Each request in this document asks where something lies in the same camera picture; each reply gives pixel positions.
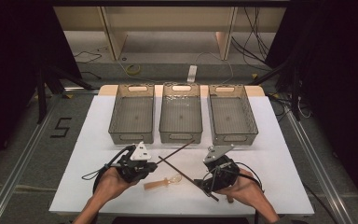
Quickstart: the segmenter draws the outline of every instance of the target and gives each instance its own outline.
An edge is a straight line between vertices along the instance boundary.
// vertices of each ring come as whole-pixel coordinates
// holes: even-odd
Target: gray carpet
[[[189,64],[141,64],[141,67],[142,73],[137,77],[156,81],[162,79],[185,81]],[[102,79],[97,79],[90,74],[83,75],[85,81],[96,87],[105,84],[144,82],[126,77],[118,64],[80,64],[79,68],[83,72],[92,72],[102,77]],[[246,65],[233,65],[232,68],[234,78],[228,83],[246,84],[252,80],[252,73],[257,72],[256,69]],[[226,64],[199,65],[196,81],[201,84],[221,83],[230,76],[230,70]],[[276,78],[273,78],[263,83],[262,87],[265,93],[275,92],[275,80]],[[63,83],[65,86],[75,86],[66,80]],[[60,217],[51,214],[48,208],[75,146],[90,108],[92,97],[92,94],[74,94],[69,99],[62,98],[59,101],[19,183],[33,188],[25,189],[22,186],[16,189],[0,219],[0,223],[70,223],[69,221],[73,220],[73,216]],[[279,114],[282,110],[281,106],[274,102],[271,104],[275,112]],[[59,118],[71,118],[62,122],[70,129],[64,138],[51,138],[52,135],[63,134],[63,130],[55,130]],[[23,116],[9,139],[7,149],[0,152],[0,186],[5,183],[11,169],[20,157],[34,131],[36,122],[37,101],[33,99],[29,108],[24,109]],[[331,147],[325,139],[317,119],[314,117],[302,119],[301,123],[323,161],[324,168],[332,177],[339,194],[348,206],[354,223],[358,223],[358,191],[356,187],[349,179],[339,159],[333,156]],[[282,118],[280,126],[301,179],[321,198],[324,204],[329,206],[288,118]],[[292,217],[292,219],[303,220],[308,223],[333,223],[316,199],[310,194],[309,196],[315,208],[315,215],[312,217]],[[110,223],[111,220],[111,217],[101,217],[100,223]]]

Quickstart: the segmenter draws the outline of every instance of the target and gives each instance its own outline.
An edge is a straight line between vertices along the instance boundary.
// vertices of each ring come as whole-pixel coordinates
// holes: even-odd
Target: human arm
[[[108,169],[101,177],[94,194],[89,198],[85,207],[77,216],[74,224],[91,223],[98,211],[110,200],[115,199],[127,188],[137,182],[127,183],[120,177],[116,168]]]
[[[252,173],[243,169],[240,172],[253,177]],[[240,203],[252,206],[267,223],[275,223],[280,219],[261,188],[251,179],[238,177],[232,186],[220,189],[216,193],[227,195]]]

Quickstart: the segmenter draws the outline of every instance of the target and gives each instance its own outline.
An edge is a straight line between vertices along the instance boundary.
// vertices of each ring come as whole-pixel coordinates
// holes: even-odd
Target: white table
[[[159,161],[181,145],[161,144],[158,132],[161,109],[161,93],[156,89],[155,143],[146,145],[151,161]],[[278,214],[309,216],[314,214],[310,200],[301,184],[296,167],[284,142],[281,129],[271,108],[269,99],[263,96],[249,97],[259,134],[251,146],[236,147],[228,152],[234,161],[250,166],[260,177],[265,194]],[[86,181],[82,175],[100,169],[124,146],[116,146],[108,133],[115,96],[95,96],[78,136],[71,159],[50,212],[59,214],[79,213],[91,196],[94,179]],[[203,134],[201,143],[190,145],[167,161],[190,178],[203,178],[207,172],[202,160],[207,147],[212,144],[206,94],[201,94]],[[151,217],[243,217],[255,210],[242,203],[228,203],[225,196],[215,194],[216,202],[186,179],[177,185],[144,190],[146,182],[162,180],[176,172],[165,162],[138,185],[107,203],[100,211],[114,216]]]

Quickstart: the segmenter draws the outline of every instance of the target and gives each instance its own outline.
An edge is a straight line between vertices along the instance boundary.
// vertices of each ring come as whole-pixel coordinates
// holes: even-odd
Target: floor
[[[145,82],[145,79],[156,83],[165,79],[186,81],[191,64],[198,67],[196,81],[201,84],[225,81],[246,84],[253,80],[253,75],[262,76],[267,73],[265,70],[269,70],[259,61],[245,61],[235,49],[230,50],[227,61],[219,60],[218,46],[212,33],[130,33],[118,62],[112,62],[103,33],[67,32],[66,35],[74,55],[88,52],[79,54],[76,60],[83,72],[83,79],[95,87],[120,82]],[[234,36],[238,42],[244,43],[248,34]],[[269,46],[274,34],[262,36]],[[247,49],[262,57],[254,38],[250,40]],[[129,64],[140,64],[141,73],[134,77],[126,76],[121,65],[126,67]],[[275,93],[275,81],[276,77],[261,85],[265,93]],[[36,96],[24,108],[16,130],[7,141],[7,148],[0,152],[0,193],[10,184],[8,180],[13,174],[17,174],[12,194],[0,201],[0,223],[70,223],[74,218],[51,214],[48,208],[87,116],[92,97],[97,91],[84,92],[69,81],[63,80],[62,83],[68,92],[64,97],[48,94],[49,113],[46,123],[43,126],[36,125]],[[279,97],[286,98],[287,94],[281,93]],[[358,190],[329,146],[317,117],[311,114],[306,118],[310,111],[305,108],[301,121],[297,123],[293,121],[290,112],[286,113],[282,104],[271,101],[271,105],[300,178],[311,189],[307,193],[315,210],[314,216],[291,219],[306,223],[335,223],[322,206],[324,204],[332,214],[344,216],[337,217],[338,220],[348,220],[339,223],[358,223]],[[60,119],[60,125],[70,129],[65,137],[54,138],[53,135],[64,134],[63,130],[56,129]],[[295,129],[298,125],[304,128],[301,134],[309,138],[308,143],[297,137]],[[314,156],[310,155],[310,151],[319,160],[319,166],[316,167],[322,166],[325,171],[322,177],[315,168],[315,162],[311,162]],[[29,152],[29,156],[24,157],[23,152]],[[333,188],[337,194],[326,192],[325,183],[321,182],[326,177],[331,184],[329,188]],[[343,208],[336,209],[333,206],[337,200]],[[99,223],[110,223],[112,219],[100,217]]]

